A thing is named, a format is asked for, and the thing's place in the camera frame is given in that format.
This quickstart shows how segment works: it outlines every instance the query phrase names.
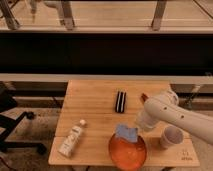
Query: bottle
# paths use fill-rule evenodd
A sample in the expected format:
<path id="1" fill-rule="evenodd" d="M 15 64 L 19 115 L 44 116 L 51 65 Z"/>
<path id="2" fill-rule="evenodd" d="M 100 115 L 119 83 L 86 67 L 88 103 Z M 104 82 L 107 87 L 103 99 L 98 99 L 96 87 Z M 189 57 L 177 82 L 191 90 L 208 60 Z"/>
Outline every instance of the bottle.
<path id="1" fill-rule="evenodd" d="M 85 125 L 86 121 L 82 119 L 77 125 L 72 127 L 69 136 L 64 140 L 58 150 L 61 154 L 66 157 L 71 156 L 79 137 L 84 131 Z"/>

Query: black chair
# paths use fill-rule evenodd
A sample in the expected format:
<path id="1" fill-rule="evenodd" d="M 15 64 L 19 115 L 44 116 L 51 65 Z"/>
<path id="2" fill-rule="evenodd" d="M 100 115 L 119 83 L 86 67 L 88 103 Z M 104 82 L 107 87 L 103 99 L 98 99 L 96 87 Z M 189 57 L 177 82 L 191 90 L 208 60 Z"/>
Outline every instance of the black chair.
<path id="1" fill-rule="evenodd" d="M 0 112 L 16 106 L 17 103 L 12 96 L 5 93 L 5 91 L 0 92 Z M 0 151 L 7 152 L 8 148 L 35 147 L 39 154 L 44 154 L 46 152 L 46 147 L 42 143 L 5 141 L 24 117 L 27 119 L 34 119 L 35 115 L 33 112 L 23 112 L 17 119 L 12 119 L 0 114 L 0 127 L 5 128 L 5 130 L 0 134 Z"/>

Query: white cup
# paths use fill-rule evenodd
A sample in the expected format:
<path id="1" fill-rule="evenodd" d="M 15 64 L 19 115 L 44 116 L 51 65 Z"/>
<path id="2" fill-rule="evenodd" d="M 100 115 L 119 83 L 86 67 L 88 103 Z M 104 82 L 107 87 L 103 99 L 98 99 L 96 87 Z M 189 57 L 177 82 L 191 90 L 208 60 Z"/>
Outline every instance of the white cup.
<path id="1" fill-rule="evenodd" d="M 161 138 L 160 138 L 160 145 L 167 149 L 173 145 L 180 144 L 183 141 L 183 132 L 175 127 L 175 126 L 168 126 L 163 131 Z"/>

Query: table leg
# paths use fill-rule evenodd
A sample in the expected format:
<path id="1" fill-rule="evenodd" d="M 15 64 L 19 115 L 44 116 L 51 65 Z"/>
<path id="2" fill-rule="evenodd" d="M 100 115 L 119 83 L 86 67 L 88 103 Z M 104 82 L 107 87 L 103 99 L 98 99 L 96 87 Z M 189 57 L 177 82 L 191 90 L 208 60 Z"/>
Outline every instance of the table leg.
<path id="1" fill-rule="evenodd" d="M 90 166 L 87 166 L 86 170 L 85 171 L 88 171 L 90 169 Z"/>
<path id="2" fill-rule="evenodd" d="M 161 171 L 170 171 L 172 169 L 174 169 L 174 167 L 165 167 Z"/>

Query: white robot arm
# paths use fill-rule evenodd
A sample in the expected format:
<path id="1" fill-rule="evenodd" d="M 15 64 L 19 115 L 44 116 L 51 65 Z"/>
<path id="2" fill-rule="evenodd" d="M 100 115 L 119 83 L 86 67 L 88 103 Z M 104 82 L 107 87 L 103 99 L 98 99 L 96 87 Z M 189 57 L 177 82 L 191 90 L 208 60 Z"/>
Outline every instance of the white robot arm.
<path id="1" fill-rule="evenodd" d="M 152 130 L 159 120 L 173 124 L 213 145 L 213 117 L 178 107 L 178 96 L 165 91 L 150 97 L 139 113 L 137 124 L 145 131 Z"/>

